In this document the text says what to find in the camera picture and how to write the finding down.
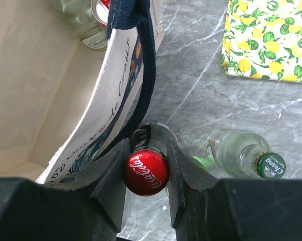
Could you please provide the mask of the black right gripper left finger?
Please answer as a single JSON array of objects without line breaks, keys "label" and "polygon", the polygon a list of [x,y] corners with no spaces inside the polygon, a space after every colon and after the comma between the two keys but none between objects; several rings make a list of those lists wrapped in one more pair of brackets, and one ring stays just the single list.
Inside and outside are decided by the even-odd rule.
[{"label": "black right gripper left finger", "polygon": [[58,183],[0,178],[0,240],[116,240],[129,153],[124,139]]}]

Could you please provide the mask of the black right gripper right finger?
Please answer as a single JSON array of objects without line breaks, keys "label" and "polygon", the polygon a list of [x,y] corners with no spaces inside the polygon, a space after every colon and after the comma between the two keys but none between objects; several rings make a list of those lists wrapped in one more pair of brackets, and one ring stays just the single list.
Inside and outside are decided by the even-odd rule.
[{"label": "black right gripper right finger", "polygon": [[302,240],[302,180],[217,179],[167,142],[177,240]]}]

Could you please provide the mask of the beige canvas tote bag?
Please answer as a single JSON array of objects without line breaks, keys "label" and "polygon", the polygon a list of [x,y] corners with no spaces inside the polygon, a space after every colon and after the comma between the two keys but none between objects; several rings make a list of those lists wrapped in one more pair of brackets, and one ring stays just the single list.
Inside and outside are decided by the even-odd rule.
[{"label": "beige canvas tote bag", "polygon": [[0,1],[0,178],[79,171],[133,132],[153,93],[161,1],[111,1],[104,52],[50,2]]}]

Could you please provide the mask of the silver red soda can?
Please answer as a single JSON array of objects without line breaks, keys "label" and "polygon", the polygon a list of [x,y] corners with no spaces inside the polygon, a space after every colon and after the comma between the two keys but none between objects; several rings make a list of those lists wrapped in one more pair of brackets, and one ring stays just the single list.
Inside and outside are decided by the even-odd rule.
[{"label": "silver red soda can", "polygon": [[106,28],[108,24],[110,2],[110,0],[91,1],[92,14],[97,22],[104,28]]}]

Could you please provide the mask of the dark cola glass bottle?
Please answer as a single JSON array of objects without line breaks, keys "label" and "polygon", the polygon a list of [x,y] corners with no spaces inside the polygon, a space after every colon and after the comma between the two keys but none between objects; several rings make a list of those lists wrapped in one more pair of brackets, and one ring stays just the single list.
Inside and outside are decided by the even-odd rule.
[{"label": "dark cola glass bottle", "polygon": [[130,155],[123,169],[126,187],[136,195],[152,196],[166,188],[169,180],[167,141],[178,138],[161,122],[140,125],[130,136]]}]

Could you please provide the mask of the clear soda water bottle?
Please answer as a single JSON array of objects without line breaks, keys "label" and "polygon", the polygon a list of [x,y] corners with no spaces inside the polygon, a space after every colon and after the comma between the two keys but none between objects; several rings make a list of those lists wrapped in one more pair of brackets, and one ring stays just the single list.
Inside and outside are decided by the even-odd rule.
[{"label": "clear soda water bottle", "polygon": [[94,18],[91,1],[55,0],[50,3],[57,18],[82,44],[98,52],[107,49],[106,30]]}]

